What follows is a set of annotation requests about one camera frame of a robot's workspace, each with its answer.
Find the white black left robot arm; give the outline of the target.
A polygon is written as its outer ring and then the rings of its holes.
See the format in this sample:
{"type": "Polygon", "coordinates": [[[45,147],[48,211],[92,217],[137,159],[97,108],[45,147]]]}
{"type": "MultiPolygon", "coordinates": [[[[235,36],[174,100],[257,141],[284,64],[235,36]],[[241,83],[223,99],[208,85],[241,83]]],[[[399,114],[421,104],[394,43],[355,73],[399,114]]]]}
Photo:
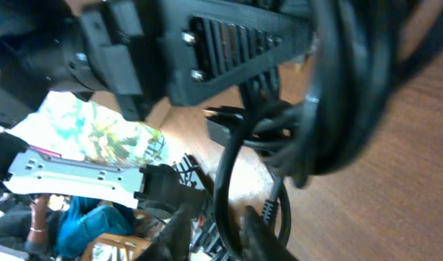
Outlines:
{"type": "MultiPolygon", "coordinates": [[[[0,1],[0,125],[13,128],[50,91],[112,94],[145,120],[162,99],[187,107],[243,83],[276,98],[277,66],[312,44],[308,1],[0,1]]],[[[51,156],[0,134],[0,182],[15,194],[66,194],[174,212],[207,193],[167,165],[111,167],[51,156]]]]}

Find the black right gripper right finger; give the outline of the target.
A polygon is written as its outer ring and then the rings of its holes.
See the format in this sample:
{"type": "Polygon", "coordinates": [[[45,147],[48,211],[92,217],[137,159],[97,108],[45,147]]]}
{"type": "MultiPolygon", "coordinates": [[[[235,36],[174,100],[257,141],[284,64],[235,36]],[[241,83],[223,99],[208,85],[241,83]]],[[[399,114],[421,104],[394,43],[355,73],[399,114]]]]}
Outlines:
{"type": "Polygon", "coordinates": [[[241,234],[242,260],[297,261],[297,258],[280,244],[251,206],[244,209],[241,234]]]}

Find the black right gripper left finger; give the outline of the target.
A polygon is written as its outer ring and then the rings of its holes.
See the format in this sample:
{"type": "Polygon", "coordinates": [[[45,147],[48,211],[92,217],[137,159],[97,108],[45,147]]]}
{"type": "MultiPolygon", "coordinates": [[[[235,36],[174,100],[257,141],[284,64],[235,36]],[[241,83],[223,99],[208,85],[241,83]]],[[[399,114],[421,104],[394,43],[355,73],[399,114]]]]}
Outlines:
{"type": "Polygon", "coordinates": [[[173,219],[135,261],[184,261],[189,258],[191,218],[188,208],[180,208],[173,219]]]}

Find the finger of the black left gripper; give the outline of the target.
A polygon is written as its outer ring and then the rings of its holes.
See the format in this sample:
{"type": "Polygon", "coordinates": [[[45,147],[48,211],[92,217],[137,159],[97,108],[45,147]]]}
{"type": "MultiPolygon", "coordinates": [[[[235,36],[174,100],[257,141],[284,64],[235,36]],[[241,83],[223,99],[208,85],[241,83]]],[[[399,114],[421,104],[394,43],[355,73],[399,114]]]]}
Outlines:
{"type": "Polygon", "coordinates": [[[262,109],[269,103],[276,102],[280,96],[280,78],[278,68],[273,67],[239,84],[239,92],[244,111],[239,119],[251,111],[262,109]]]}
{"type": "Polygon", "coordinates": [[[161,1],[161,39],[175,106],[197,105],[311,46],[307,15],[232,1],[161,1]]]}

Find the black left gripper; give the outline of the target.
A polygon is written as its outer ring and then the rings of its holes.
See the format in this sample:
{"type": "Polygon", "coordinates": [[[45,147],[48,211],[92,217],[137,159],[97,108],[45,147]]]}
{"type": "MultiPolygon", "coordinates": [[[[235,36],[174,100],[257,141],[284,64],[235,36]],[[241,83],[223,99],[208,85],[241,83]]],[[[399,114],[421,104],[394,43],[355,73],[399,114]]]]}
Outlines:
{"type": "Polygon", "coordinates": [[[160,127],[170,110],[157,16],[148,1],[0,0],[0,126],[37,112],[52,91],[160,127]]]}

